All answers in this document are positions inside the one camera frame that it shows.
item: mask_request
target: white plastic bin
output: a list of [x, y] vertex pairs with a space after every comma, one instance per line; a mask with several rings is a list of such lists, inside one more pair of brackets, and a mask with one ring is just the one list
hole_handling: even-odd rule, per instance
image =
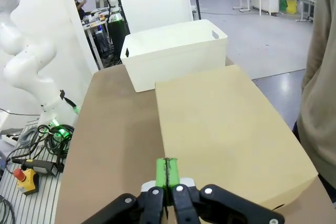
[[226, 45], [227, 35], [202, 19], [127, 35], [120, 58], [142, 92], [157, 81], [224, 66]]

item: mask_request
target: cardboard box on desk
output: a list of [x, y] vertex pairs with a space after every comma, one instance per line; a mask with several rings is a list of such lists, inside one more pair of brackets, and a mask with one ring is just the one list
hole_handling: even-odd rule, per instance
[[274, 209], [316, 178], [310, 159], [238, 66], [156, 84], [166, 157], [200, 189], [216, 184]]

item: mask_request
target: person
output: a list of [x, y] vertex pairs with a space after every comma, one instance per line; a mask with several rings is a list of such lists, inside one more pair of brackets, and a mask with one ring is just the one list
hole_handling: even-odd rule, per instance
[[83, 0], [82, 2], [79, 2], [78, 0], [75, 0], [80, 20], [83, 20], [83, 18], [85, 16], [85, 12], [82, 8], [83, 8], [84, 4], [86, 4], [87, 1], [88, 0]]
[[302, 98], [293, 132], [336, 201], [336, 9], [335, 0], [316, 0], [313, 34]]

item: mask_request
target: seated person in background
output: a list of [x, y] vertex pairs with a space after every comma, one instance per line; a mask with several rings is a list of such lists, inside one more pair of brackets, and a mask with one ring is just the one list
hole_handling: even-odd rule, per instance
[[80, 20], [83, 20], [83, 18], [85, 16], [85, 12], [82, 9], [82, 7], [84, 6], [84, 4], [86, 4], [87, 0], [83, 0], [83, 2], [79, 2], [78, 0], [75, 0], [75, 2], [76, 2], [79, 18], [80, 18]]

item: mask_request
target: black pants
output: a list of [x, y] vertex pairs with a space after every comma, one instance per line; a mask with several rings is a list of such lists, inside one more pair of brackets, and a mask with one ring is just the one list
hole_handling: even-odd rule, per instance
[[[297, 126], [296, 122], [295, 122], [294, 127], [293, 127], [293, 134], [296, 136], [296, 138], [300, 142], [300, 136], [299, 136], [298, 126]], [[336, 202], [336, 189], [333, 188], [332, 185], [330, 185], [329, 182], [326, 181], [325, 178], [323, 178], [320, 174], [319, 174], [319, 178], [320, 178], [325, 190], [327, 191], [331, 201]]]

